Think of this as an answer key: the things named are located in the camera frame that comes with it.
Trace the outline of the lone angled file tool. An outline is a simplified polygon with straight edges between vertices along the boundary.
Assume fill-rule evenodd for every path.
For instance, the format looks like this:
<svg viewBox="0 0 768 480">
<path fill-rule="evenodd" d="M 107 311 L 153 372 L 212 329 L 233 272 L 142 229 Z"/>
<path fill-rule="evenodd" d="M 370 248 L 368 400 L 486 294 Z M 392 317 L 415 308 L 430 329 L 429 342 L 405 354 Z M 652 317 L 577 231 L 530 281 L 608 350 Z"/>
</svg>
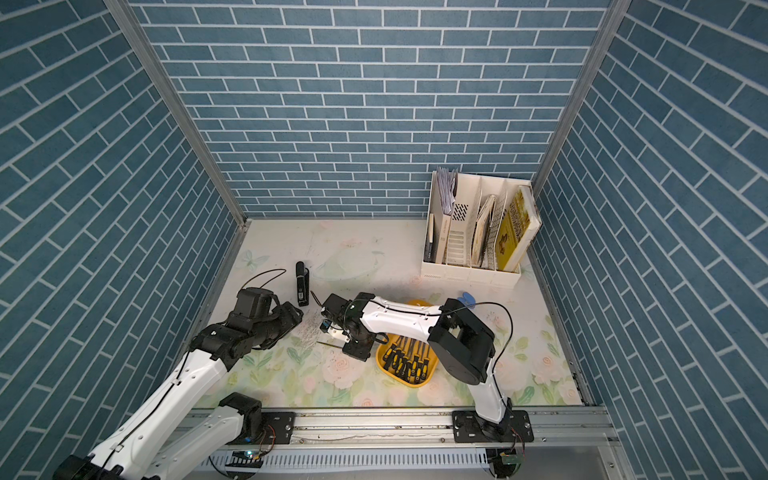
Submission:
<svg viewBox="0 0 768 480">
<path fill-rule="evenodd" d="M 332 343 L 328 343 L 328 342 L 316 341 L 315 343 L 318 344 L 318 345 L 321 345 L 321 346 L 326 346 L 326 347 L 330 347 L 330 348 L 334 348 L 334 349 L 339 349 L 339 350 L 343 349 L 343 346 L 341 346 L 341 345 L 336 345 L 336 344 L 332 344 Z"/>
</svg>

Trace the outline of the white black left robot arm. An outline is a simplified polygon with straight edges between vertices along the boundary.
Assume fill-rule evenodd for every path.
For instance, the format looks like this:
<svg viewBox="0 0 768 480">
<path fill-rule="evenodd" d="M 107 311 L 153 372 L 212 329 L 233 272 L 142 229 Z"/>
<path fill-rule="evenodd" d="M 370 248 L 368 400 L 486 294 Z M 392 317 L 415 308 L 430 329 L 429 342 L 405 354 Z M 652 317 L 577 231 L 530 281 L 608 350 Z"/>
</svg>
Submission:
<svg viewBox="0 0 768 480">
<path fill-rule="evenodd" d="M 267 350 L 303 320 L 300 308 L 264 288 L 238 292 L 226 320 L 201 330 L 169 377 L 112 435 L 84 457 L 71 455 L 56 479 L 182 479 L 219 448 L 243 444 L 259 459 L 278 435 L 259 400 L 225 396 L 201 423 L 170 438 L 196 403 L 253 349 Z"/>
</svg>

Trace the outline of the file tool yellow black handle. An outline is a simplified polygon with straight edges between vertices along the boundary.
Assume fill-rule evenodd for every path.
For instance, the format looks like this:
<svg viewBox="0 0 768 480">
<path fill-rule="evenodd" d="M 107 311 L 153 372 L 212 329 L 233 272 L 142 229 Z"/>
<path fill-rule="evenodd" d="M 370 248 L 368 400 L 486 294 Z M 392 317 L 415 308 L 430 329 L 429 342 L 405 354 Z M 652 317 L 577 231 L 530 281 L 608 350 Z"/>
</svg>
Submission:
<svg viewBox="0 0 768 480">
<path fill-rule="evenodd" d="M 396 368 L 400 352 L 400 339 L 393 340 L 387 350 L 385 351 L 382 361 L 385 371 L 391 371 L 392 368 Z"/>
</svg>

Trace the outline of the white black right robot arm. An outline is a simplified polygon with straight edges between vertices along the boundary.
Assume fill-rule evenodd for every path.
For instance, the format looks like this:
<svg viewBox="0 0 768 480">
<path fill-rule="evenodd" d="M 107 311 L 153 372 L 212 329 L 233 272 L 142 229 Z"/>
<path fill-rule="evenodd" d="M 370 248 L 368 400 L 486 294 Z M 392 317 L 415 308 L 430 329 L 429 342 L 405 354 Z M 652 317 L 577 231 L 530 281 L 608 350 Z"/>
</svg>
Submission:
<svg viewBox="0 0 768 480">
<path fill-rule="evenodd" d="M 338 327 L 347 338 L 342 352 L 367 361 L 379 334 L 401 335 L 426 343 L 439 364 L 463 382 L 474 400 L 476 414 L 499 425 L 510 409 L 494 376 L 495 334 L 457 299 L 441 306 L 416 306 L 360 293 L 347 300 L 331 294 L 321 307 L 321 330 Z"/>
</svg>

